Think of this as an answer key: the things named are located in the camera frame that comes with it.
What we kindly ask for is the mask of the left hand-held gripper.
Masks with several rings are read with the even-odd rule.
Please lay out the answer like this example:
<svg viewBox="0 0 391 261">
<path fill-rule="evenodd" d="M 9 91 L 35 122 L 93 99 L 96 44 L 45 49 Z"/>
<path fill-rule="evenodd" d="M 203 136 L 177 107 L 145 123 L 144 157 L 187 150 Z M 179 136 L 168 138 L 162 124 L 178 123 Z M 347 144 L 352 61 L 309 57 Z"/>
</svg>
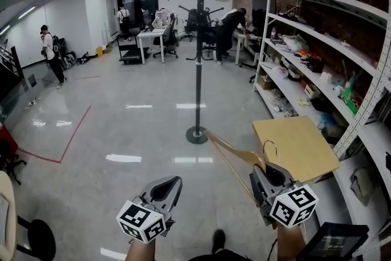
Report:
<svg viewBox="0 0 391 261">
<path fill-rule="evenodd" d="M 182 187 L 179 176 L 163 177 L 148 183 L 141 197 L 148 202 L 158 202 L 158 207 L 140 197 L 127 200 L 116 216 L 122 231 L 145 244 L 158 235 L 165 237 L 175 223 L 170 212 L 177 205 Z"/>
</svg>

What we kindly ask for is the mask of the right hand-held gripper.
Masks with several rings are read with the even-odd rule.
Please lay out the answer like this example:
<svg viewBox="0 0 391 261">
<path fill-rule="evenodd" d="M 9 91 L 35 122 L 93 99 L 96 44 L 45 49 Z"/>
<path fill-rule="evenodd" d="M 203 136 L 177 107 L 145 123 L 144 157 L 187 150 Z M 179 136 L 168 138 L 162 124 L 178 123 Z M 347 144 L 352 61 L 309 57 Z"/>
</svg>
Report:
<svg viewBox="0 0 391 261">
<path fill-rule="evenodd" d="M 266 224 L 298 226 L 311 217 L 318 205 L 319 198 L 311 187 L 294 183 L 291 174 L 277 164 L 266 163 L 266 172 L 255 165 L 249 177 Z"/>
</svg>

